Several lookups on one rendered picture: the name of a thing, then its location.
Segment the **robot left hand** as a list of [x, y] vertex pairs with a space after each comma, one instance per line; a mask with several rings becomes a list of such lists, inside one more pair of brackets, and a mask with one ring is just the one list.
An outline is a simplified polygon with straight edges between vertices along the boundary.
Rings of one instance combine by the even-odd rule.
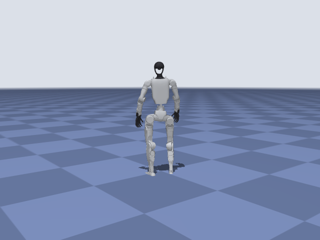
[[[136, 127], [141, 127], [141, 121], [143, 122], [143, 120], [141, 119], [141, 115], [139, 116], [138, 112], [136, 113], [136, 120], [135, 120], [135, 125]], [[141, 126], [140, 126], [141, 125]]]

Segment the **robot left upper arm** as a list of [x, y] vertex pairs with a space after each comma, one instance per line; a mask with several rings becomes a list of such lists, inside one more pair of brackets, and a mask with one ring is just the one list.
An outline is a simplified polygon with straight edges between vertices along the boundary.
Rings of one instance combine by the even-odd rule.
[[143, 87], [142, 87], [141, 93], [140, 93], [140, 97], [138, 99], [140, 102], [143, 102], [143, 103], [145, 102], [145, 100], [146, 100], [145, 95], [146, 95], [146, 93], [148, 91], [148, 87], [151, 86], [151, 82], [152, 82], [152, 80], [147, 80], [143, 84]]

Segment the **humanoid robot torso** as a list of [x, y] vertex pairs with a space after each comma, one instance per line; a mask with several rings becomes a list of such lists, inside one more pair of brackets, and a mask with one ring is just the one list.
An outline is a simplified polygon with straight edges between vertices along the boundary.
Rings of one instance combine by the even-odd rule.
[[151, 93], [152, 99], [157, 105], [156, 110], [154, 111], [155, 119], [154, 121], [165, 122], [166, 114], [165, 108], [162, 104], [166, 104], [169, 99], [170, 92], [170, 82], [169, 79], [164, 77], [164, 79], [157, 79], [156, 77], [151, 79]]

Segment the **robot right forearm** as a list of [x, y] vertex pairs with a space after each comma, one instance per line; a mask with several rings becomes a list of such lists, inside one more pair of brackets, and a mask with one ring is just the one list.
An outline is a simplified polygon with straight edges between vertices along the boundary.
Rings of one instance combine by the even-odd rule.
[[174, 111], [178, 112], [179, 109], [180, 109], [180, 99], [174, 100]]

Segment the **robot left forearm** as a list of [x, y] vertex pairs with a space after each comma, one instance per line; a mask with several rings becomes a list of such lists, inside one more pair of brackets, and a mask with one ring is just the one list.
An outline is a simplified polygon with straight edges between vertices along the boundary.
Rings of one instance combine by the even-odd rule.
[[137, 109], [136, 109], [136, 113], [138, 113], [138, 116], [142, 115], [142, 108], [143, 108], [143, 102], [141, 101], [137, 101]]

